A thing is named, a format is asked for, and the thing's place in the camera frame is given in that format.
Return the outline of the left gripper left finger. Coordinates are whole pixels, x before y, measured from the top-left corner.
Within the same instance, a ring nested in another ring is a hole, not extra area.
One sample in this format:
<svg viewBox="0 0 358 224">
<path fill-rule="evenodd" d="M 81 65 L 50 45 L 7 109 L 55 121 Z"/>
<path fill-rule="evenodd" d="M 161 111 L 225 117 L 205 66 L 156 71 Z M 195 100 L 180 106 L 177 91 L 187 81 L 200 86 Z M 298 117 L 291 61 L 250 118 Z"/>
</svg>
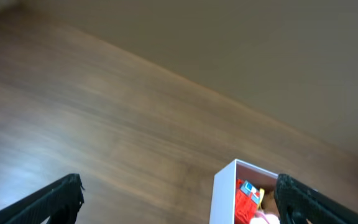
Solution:
<svg viewBox="0 0 358 224">
<path fill-rule="evenodd" d="M 68 174 L 0 210 L 0 224 L 74 224 L 84 204 L 79 174 Z"/>
</svg>

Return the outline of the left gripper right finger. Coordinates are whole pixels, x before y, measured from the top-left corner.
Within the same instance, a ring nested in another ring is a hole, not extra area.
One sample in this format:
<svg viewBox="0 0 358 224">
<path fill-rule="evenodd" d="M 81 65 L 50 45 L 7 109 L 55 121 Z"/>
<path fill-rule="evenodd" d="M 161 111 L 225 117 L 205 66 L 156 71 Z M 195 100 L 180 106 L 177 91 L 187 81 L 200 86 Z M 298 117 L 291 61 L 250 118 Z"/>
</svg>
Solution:
<svg viewBox="0 0 358 224">
<path fill-rule="evenodd" d="M 287 174 L 279 174 L 274 191 L 281 224 L 358 224 L 358 213 Z"/>
</svg>

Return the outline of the red toy fire truck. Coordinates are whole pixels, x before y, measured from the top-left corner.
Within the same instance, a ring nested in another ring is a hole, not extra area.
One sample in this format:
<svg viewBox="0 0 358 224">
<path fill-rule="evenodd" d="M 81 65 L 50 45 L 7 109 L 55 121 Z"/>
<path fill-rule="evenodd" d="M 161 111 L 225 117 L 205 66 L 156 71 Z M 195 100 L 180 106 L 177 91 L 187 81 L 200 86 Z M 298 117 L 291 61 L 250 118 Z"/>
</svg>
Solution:
<svg viewBox="0 0 358 224">
<path fill-rule="evenodd" d="M 250 182 L 236 180 L 234 223 L 249 224 L 260 202 L 260 192 Z"/>
</svg>

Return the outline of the white cardboard box pink inside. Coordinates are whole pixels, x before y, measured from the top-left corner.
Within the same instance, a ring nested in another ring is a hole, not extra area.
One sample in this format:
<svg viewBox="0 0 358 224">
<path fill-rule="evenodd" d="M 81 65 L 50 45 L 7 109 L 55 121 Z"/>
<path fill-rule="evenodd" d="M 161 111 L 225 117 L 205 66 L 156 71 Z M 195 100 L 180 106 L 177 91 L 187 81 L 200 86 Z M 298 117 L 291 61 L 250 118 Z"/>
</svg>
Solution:
<svg viewBox="0 0 358 224">
<path fill-rule="evenodd" d="M 268 192 L 275 188 L 277 178 L 274 172 L 234 159 L 214 176 L 209 224 L 234 223 L 237 179 Z"/>
</svg>

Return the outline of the brown capybara plush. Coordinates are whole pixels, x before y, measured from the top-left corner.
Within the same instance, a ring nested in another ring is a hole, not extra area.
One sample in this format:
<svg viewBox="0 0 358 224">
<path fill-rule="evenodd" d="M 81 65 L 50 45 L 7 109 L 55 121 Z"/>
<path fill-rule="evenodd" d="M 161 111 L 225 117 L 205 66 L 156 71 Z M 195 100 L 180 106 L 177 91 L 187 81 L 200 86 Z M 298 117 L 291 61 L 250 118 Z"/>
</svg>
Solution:
<svg viewBox="0 0 358 224">
<path fill-rule="evenodd" d="M 274 198 L 274 193 L 275 191 L 271 190 L 264 195 L 261 203 L 261 210 L 266 214 L 274 214 L 276 216 L 279 216 L 279 211 Z"/>
</svg>

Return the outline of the yellow wooden rattle drum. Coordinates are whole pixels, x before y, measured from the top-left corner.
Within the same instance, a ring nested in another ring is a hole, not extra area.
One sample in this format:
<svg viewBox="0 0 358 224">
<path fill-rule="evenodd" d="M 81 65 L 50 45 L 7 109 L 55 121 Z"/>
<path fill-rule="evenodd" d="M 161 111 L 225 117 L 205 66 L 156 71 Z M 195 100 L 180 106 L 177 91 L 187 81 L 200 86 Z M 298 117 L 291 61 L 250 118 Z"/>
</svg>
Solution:
<svg viewBox="0 0 358 224">
<path fill-rule="evenodd" d="M 260 188 L 259 189 L 259 203 L 258 203 L 258 207 L 257 207 L 259 210 L 261 210 L 264 195 L 265 195 L 265 190 L 263 188 Z"/>
</svg>

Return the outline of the white duck plush pink hat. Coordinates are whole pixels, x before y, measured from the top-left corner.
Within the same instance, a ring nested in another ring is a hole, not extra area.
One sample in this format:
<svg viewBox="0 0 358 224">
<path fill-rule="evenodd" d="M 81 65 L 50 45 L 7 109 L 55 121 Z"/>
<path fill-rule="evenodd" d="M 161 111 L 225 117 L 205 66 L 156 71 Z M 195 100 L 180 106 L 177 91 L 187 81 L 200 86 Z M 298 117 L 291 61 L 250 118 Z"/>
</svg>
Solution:
<svg viewBox="0 0 358 224">
<path fill-rule="evenodd" d="M 254 213 L 249 224 L 280 224 L 279 216 L 276 213 L 265 213 L 258 210 Z"/>
</svg>

